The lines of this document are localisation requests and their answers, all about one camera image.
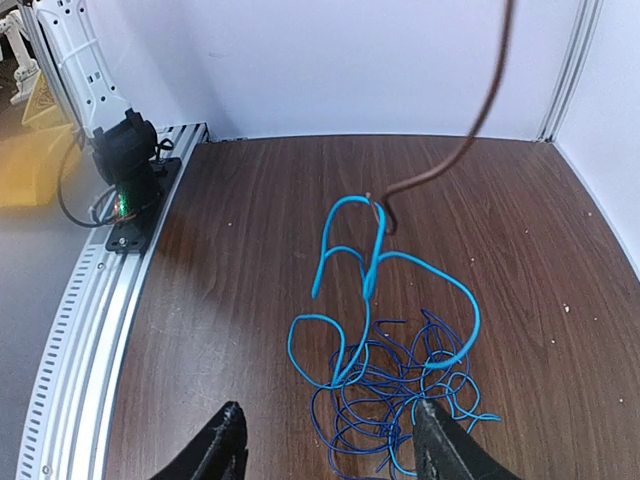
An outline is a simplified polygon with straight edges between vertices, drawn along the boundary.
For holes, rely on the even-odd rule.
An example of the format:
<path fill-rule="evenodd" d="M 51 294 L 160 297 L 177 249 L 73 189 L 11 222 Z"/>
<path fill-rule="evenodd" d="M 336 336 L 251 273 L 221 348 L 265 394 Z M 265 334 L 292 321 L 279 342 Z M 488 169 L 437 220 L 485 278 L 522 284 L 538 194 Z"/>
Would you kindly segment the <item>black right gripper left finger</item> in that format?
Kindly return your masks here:
<path fill-rule="evenodd" d="M 226 402 L 153 480 L 244 479 L 248 431 L 238 402 Z"/>

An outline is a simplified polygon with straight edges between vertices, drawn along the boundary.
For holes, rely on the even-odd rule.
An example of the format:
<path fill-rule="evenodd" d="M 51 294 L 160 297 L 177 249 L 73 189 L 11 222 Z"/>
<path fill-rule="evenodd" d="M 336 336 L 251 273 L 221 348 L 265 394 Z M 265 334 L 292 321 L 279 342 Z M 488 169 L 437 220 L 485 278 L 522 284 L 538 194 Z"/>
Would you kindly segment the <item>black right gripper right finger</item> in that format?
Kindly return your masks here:
<path fill-rule="evenodd" d="M 419 400 L 413 428 L 418 479 L 518 479 L 434 400 Z"/>

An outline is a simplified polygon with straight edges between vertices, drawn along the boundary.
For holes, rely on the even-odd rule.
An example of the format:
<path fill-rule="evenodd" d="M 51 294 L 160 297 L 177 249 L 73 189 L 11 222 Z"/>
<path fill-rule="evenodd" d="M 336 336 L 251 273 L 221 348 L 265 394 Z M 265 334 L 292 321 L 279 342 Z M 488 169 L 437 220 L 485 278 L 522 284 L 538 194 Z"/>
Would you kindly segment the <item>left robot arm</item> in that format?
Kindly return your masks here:
<path fill-rule="evenodd" d="M 154 209 L 163 187 L 151 161 L 170 149 L 153 124 L 123 97 L 108 69 L 85 1 L 31 1 L 57 72 L 72 95 L 98 172 L 118 194 L 118 221 Z"/>

